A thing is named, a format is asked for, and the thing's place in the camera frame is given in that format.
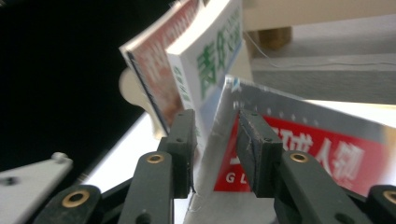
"book spine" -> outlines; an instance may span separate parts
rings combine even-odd
[[[128,60],[127,60],[128,62],[127,62],[127,63],[130,65],[130,67],[131,67],[132,69],[135,70],[136,75],[137,75],[137,78],[139,79],[140,83],[142,84],[143,90],[144,90],[145,94],[147,95],[148,100],[149,100],[149,102],[150,102],[151,105],[152,105],[152,108],[154,109],[155,114],[156,114],[157,117],[159,118],[159,121],[160,121],[160,123],[161,123],[161,126],[163,126],[164,132],[166,133],[166,135],[168,135],[168,134],[169,134],[169,130],[168,130],[168,128],[167,128],[167,124],[166,124],[165,118],[163,117],[163,114],[161,113],[160,108],[159,108],[159,107],[157,106],[157,104],[155,103],[155,101],[154,101],[154,96],[150,93],[149,87],[146,85],[146,82],[145,82],[145,80],[143,79],[143,77],[142,77],[142,75],[141,75],[142,72],[141,72],[141,70],[140,70],[140,68],[139,68],[139,64],[135,61],[134,55],[133,55],[131,52],[128,52],[128,51],[127,51],[126,54],[127,54],[127,56],[128,56]]]
[[[188,85],[189,82],[186,77],[186,71],[184,69],[183,62],[177,55],[167,53],[167,56],[184,109],[193,109],[195,111],[195,127],[198,148],[200,150],[205,150],[207,136],[204,130],[204,124],[201,116],[198,113],[198,108],[192,100],[192,92]]]

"screw hole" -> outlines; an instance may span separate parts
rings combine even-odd
[[[385,190],[384,197],[388,199],[391,203],[396,204],[396,191],[395,190]]]
[[[75,195],[71,196],[69,201],[70,202],[77,202],[77,201],[81,200],[82,197],[83,197],[82,193],[78,193],[78,194],[75,194]]]
[[[308,157],[301,153],[293,153],[290,155],[291,159],[297,162],[307,162]]]
[[[355,221],[351,217],[343,213],[335,214],[335,219],[337,219],[337,221],[342,224],[355,224]]]
[[[159,163],[163,161],[163,156],[162,155],[152,155],[149,156],[146,161],[148,161],[149,163]]]
[[[78,190],[71,192],[66,197],[64,197],[62,200],[62,205],[67,208],[77,207],[87,202],[89,198],[90,193],[87,190]]]

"brass insert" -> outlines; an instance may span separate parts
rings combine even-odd
[[[308,162],[308,157],[301,153],[293,153],[290,155],[291,159],[297,162]]]
[[[385,190],[384,197],[388,199],[391,203],[396,204],[396,191],[395,190]]]
[[[164,158],[163,158],[162,155],[151,155],[151,156],[149,156],[149,157],[147,158],[147,161],[148,161],[149,163],[153,163],[153,164],[155,164],[155,163],[160,163],[160,162],[162,162],[163,160],[164,160]]]
[[[87,190],[77,190],[64,197],[62,205],[67,208],[77,207],[87,202],[89,198],[90,193]]]

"black background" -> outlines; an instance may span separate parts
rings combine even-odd
[[[120,95],[119,46],[167,0],[26,0],[0,8],[0,172],[50,158],[77,176],[142,113]]]

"red magazine cover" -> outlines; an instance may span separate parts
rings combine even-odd
[[[199,0],[175,2],[149,28],[120,47],[126,62],[135,70],[166,132],[183,105],[165,49],[190,26],[201,6]]]
[[[219,108],[259,112],[285,150],[313,155],[338,185],[367,195],[372,185],[395,184],[395,129],[239,79],[228,83],[234,86],[223,90]],[[235,152],[238,117],[229,118],[233,127],[214,190],[250,191]]]

